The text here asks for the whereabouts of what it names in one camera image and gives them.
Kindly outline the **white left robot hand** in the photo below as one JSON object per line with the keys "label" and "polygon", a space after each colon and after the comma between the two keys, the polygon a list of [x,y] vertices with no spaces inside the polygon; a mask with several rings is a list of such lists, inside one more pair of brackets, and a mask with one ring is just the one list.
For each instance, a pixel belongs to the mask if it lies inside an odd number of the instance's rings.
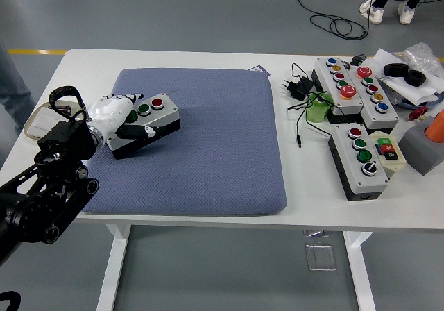
{"label": "white left robot hand", "polygon": [[143,94],[111,94],[94,102],[87,111],[90,133],[97,141],[107,140],[109,135],[125,123],[135,102],[143,97]]}

